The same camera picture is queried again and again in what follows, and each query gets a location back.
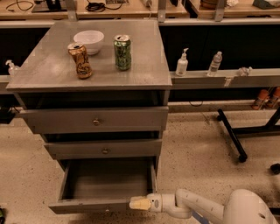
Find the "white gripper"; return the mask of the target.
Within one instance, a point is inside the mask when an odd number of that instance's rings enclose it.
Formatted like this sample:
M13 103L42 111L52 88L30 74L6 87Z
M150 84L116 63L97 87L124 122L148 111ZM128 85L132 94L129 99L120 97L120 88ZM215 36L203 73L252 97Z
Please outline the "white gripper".
M147 197L132 197L130 199L129 207L135 210L171 213L176 207L175 195L169 193L151 193L148 194Z

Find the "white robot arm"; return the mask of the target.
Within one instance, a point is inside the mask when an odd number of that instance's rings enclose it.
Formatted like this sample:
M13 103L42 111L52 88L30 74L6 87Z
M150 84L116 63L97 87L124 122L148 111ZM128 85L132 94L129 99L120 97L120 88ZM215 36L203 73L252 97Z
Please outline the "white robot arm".
M279 224L263 199L246 189L234 190L224 205L186 189L178 189L174 194L151 193L132 197L129 207L167 213L179 219L189 219L197 214L206 224Z

